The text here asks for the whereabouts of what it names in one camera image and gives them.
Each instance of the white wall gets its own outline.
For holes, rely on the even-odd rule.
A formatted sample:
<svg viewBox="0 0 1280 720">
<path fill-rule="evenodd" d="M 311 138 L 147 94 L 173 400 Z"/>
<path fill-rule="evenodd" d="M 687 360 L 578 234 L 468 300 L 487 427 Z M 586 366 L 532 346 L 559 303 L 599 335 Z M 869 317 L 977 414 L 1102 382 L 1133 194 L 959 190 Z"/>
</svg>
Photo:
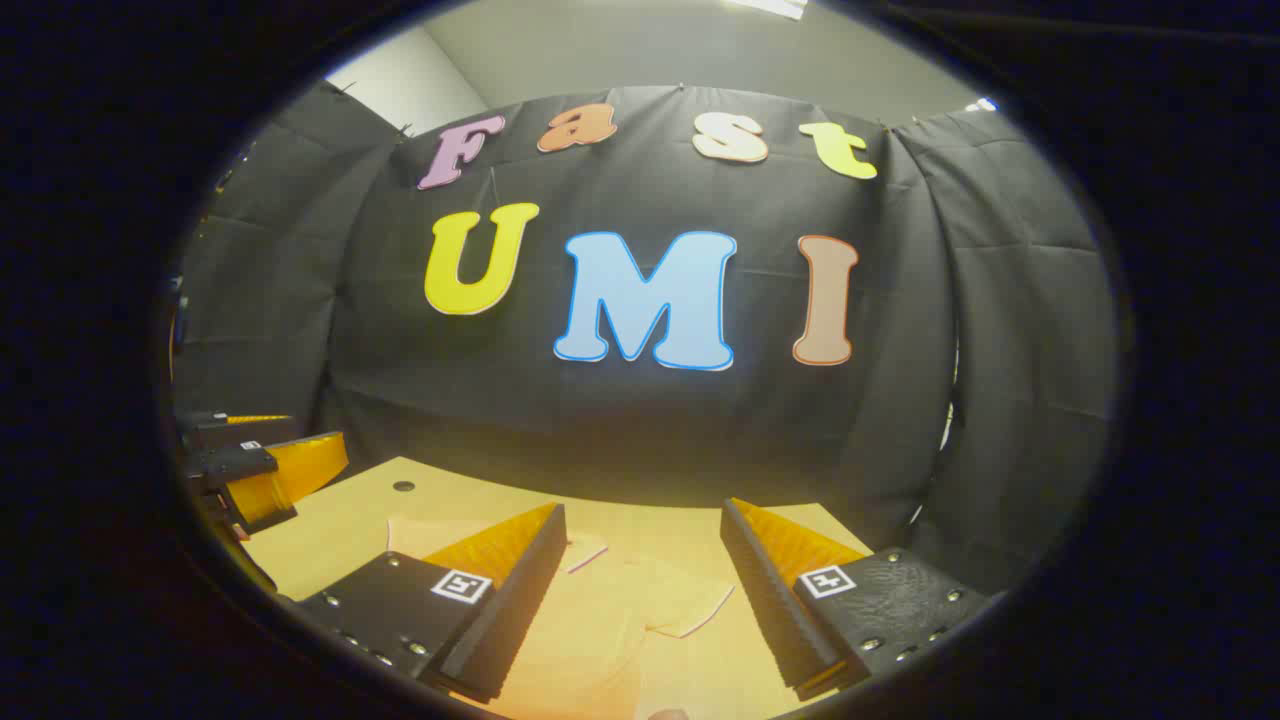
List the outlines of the white wall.
<svg viewBox="0 0 1280 720">
<path fill-rule="evenodd" d="M 397 35 L 328 77 L 410 136 L 488 110 L 422 26 Z"/>
<path fill-rule="evenodd" d="M 492 108 L 684 82 L 896 126 L 987 94 L 817 0 L 799 22 L 724 0 L 475 0 L 426 28 Z"/>
</svg>

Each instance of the ceiling light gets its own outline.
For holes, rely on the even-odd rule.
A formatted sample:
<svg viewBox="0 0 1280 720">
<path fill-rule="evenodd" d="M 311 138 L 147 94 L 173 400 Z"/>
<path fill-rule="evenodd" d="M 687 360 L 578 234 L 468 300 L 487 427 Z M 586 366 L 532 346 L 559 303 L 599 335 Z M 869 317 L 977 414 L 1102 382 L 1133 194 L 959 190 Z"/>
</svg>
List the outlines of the ceiling light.
<svg viewBox="0 0 1280 720">
<path fill-rule="evenodd" d="M 728 0 L 735 5 L 746 5 L 748 8 L 755 8 L 758 10 L 765 10 L 768 13 L 774 13 L 782 15 L 783 18 L 791 18 L 792 20 L 799 20 L 800 14 L 804 13 L 805 4 L 809 0 Z"/>
<path fill-rule="evenodd" d="M 977 102 L 970 102 L 970 104 L 965 105 L 964 109 L 968 110 L 968 111 L 970 111 L 970 113 L 973 113 L 974 110 L 988 110 L 989 111 L 989 110 L 995 110 L 996 109 L 996 104 L 992 102 L 991 100 L 987 100 L 986 97 L 979 97 Z"/>
</svg>

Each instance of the black fabric backdrop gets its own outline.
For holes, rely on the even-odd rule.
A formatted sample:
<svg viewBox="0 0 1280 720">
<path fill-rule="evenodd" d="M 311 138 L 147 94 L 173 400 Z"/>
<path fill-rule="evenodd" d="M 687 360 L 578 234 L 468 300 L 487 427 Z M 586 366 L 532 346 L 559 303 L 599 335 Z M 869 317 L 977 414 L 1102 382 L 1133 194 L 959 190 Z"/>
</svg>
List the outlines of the black fabric backdrop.
<svg viewBox="0 0 1280 720">
<path fill-rule="evenodd" d="M 613 137 L 536 150 L 550 118 L 600 101 L 616 108 Z M 754 118 L 769 158 L 699 155 L 692 123 L 705 111 Z M 187 254 L 179 409 L 289 413 L 315 432 L 344 430 L 348 474 L 403 455 L 577 497 L 817 501 L 872 547 L 910 541 L 987 592 L 1066 521 L 1107 436 L 1115 309 L 1096 232 L 998 113 L 890 132 L 773 96 L 627 87 L 492 114 L 503 132 L 429 191 L 416 182 L 439 129 L 403 141 L 330 86 L 273 122 Z M 828 120 L 867 140 L 859 156 L 877 178 L 820 163 L 797 126 Z M 436 313 L 422 293 L 434 222 L 480 213 L 460 269 L 471 282 L 488 264 L 489 213 L 511 202 L 540 214 L 507 296 L 479 315 Z M 658 365 L 666 319 L 632 363 L 604 323 L 603 361 L 552 354 L 571 236 L 617 232 L 648 274 L 695 229 L 737 241 L 724 278 L 732 368 Z M 808 299 L 801 234 L 860 255 L 844 365 L 791 356 Z M 961 392 L 940 456 L 957 328 Z"/>
</svg>

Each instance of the yellow letter u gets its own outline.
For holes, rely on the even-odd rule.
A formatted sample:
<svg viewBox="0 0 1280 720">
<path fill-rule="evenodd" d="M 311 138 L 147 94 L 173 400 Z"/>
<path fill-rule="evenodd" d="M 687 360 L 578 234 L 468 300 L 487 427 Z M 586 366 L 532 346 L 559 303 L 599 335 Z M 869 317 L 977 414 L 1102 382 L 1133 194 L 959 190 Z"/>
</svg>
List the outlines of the yellow letter u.
<svg viewBox="0 0 1280 720">
<path fill-rule="evenodd" d="M 462 260 L 467 233 L 480 223 L 480 215 L 454 213 L 436 220 L 431 228 L 435 243 L 426 260 L 424 283 L 426 301 L 431 307 L 445 315 L 475 315 L 497 305 L 507 295 L 511 278 L 516 274 L 525 225 L 536 217 L 538 205 L 532 202 L 503 205 L 489 215 L 498 228 L 493 238 L 493 252 L 489 255 L 489 269 L 479 282 L 470 284 L 458 282 L 458 263 Z"/>
</svg>

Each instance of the ceiling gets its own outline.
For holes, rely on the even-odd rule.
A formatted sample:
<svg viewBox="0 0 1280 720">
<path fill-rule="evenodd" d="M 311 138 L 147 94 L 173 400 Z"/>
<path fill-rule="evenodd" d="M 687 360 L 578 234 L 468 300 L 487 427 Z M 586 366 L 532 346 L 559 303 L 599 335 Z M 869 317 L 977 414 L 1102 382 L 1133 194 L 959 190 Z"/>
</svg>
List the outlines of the ceiling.
<svg viewBox="0 0 1280 720">
<path fill-rule="evenodd" d="M 794 97 L 895 126 L 986 95 L 813 1 L 796 22 L 726 0 L 475 0 L 425 27 L 490 108 L 684 82 Z"/>
</svg>

